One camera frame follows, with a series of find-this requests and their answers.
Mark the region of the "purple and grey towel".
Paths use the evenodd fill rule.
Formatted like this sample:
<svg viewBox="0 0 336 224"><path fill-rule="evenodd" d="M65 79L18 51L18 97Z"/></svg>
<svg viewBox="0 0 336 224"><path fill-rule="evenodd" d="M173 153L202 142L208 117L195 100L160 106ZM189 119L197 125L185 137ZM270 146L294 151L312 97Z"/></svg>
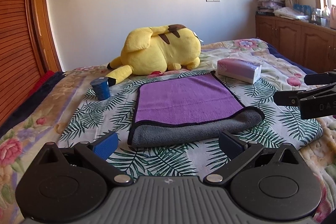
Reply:
<svg viewBox="0 0 336 224"><path fill-rule="evenodd" d="M127 143L140 148L190 143L247 130L264 118L212 71L140 86Z"/></svg>

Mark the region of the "floral bed blanket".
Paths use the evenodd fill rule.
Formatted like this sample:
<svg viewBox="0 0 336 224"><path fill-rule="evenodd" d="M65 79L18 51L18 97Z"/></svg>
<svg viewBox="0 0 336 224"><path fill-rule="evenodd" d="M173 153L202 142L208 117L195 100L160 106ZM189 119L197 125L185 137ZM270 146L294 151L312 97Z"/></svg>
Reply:
<svg viewBox="0 0 336 224"><path fill-rule="evenodd" d="M265 119L256 127L238 133L244 141L266 147L292 142L322 185L322 201L314 216L323 221L335 209L335 119L304 121L293 107L273 103L277 90L304 89L306 70L287 61L273 47L259 39L231 40L202 48L195 75L214 71L223 58L261 64L261 77L253 85L223 77L222 82L246 106L260 108ZM15 202L15 188L33 158L47 141L71 147L80 141L94 141L104 134L118 133L119 147L108 162L131 175L204 177L228 162L216 139L175 144L168 147L133 148L127 137L135 109L138 88L150 77L131 76L111 90L111 97L98 101L90 82L107 73L106 65L81 67L64 73L52 91L25 120L3 130L1 137L1 223L23 219Z"/></svg>

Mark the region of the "wooden cabinet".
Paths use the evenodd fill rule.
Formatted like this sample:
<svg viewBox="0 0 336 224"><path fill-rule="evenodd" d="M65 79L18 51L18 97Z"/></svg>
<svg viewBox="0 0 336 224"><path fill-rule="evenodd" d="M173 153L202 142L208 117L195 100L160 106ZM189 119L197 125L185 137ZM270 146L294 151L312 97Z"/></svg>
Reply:
<svg viewBox="0 0 336 224"><path fill-rule="evenodd" d="M335 69L335 30L276 16L255 20L256 37L289 60L318 73Z"/></svg>

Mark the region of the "leaf pattern cloth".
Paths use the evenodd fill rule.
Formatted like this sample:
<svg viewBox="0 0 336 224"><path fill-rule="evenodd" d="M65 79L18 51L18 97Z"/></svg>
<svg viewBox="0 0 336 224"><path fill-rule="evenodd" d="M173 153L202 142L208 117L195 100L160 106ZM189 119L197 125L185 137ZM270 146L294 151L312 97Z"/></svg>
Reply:
<svg viewBox="0 0 336 224"><path fill-rule="evenodd" d="M132 178L204 177L228 162L218 144L222 131L266 148L290 143L300 149L322 136L315 119L297 107L278 106L276 87L265 79L244 83L212 71L125 81L100 101L93 89L63 131L59 147L118 135L107 161Z"/></svg>

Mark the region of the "purple tissue pack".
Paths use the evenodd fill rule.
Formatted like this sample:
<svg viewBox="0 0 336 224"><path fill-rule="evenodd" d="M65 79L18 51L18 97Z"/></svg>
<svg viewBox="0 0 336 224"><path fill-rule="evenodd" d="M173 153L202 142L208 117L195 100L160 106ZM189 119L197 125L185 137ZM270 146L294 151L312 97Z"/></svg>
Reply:
<svg viewBox="0 0 336 224"><path fill-rule="evenodd" d="M217 73L245 83L254 84L261 77L261 64L242 59L218 60Z"/></svg>

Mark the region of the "bottles on cabinet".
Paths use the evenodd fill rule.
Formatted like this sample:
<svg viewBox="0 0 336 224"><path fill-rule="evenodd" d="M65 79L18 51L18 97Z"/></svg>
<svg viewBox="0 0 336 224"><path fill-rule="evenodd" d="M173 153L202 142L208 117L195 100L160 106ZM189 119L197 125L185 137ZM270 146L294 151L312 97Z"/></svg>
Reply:
<svg viewBox="0 0 336 224"><path fill-rule="evenodd" d="M335 30L335 5L331 7L326 5L323 9L318 9L308 5L294 4L293 8L307 15L310 23Z"/></svg>

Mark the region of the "blue cup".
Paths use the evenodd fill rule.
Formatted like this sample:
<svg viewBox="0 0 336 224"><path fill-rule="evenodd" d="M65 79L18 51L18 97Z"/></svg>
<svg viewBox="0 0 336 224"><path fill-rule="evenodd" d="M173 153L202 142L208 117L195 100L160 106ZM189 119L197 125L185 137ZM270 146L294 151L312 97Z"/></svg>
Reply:
<svg viewBox="0 0 336 224"><path fill-rule="evenodd" d="M91 87L93 88L94 93L99 101L106 100L110 97L108 78L99 77L90 82Z"/></svg>

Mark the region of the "white plastic bag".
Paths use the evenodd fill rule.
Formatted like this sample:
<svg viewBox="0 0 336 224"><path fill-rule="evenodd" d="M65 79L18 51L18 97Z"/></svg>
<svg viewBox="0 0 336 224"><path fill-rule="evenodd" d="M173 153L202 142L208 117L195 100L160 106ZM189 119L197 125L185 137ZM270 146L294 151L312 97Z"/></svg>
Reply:
<svg viewBox="0 0 336 224"><path fill-rule="evenodd" d="M291 20L309 20L309 16L305 15L303 12L299 12L290 7L282 7L280 9L274 10L274 16L280 18L286 18Z"/></svg>

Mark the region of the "dark blue red blanket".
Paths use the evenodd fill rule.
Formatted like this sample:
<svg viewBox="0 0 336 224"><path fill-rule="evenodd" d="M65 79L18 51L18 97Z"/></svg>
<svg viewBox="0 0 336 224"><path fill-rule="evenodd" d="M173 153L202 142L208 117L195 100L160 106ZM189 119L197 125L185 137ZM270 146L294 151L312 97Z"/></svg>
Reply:
<svg viewBox="0 0 336 224"><path fill-rule="evenodd" d="M29 91L27 99L1 125L1 137L28 118L64 77L65 74L62 71L46 72Z"/></svg>

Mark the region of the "stack of folded linens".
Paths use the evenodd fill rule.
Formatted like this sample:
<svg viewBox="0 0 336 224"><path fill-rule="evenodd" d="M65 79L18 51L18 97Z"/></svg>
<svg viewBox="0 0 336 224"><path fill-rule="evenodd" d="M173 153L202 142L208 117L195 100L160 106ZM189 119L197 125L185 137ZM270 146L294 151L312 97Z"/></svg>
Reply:
<svg viewBox="0 0 336 224"><path fill-rule="evenodd" d="M256 15L274 16L274 11L285 7L285 0L257 0Z"/></svg>

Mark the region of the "yellow plush toy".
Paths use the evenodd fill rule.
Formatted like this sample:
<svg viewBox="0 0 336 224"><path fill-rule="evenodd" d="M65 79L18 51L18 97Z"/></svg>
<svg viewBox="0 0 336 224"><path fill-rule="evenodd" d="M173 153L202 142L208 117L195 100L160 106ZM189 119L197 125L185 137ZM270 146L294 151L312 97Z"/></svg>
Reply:
<svg viewBox="0 0 336 224"><path fill-rule="evenodd" d="M137 28L127 36L120 56L107 65L108 85L131 75L193 70L200 64L201 44L197 34L181 24Z"/></svg>

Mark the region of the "wooden slatted headboard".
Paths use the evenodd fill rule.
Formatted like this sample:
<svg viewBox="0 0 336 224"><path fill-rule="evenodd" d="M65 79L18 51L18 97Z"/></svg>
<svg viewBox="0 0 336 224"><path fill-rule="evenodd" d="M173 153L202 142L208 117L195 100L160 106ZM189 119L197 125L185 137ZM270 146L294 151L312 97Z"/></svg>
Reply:
<svg viewBox="0 0 336 224"><path fill-rule="evenodd" d="M16 110L45 69L31 0L1 0L1 122Z"/></svg>

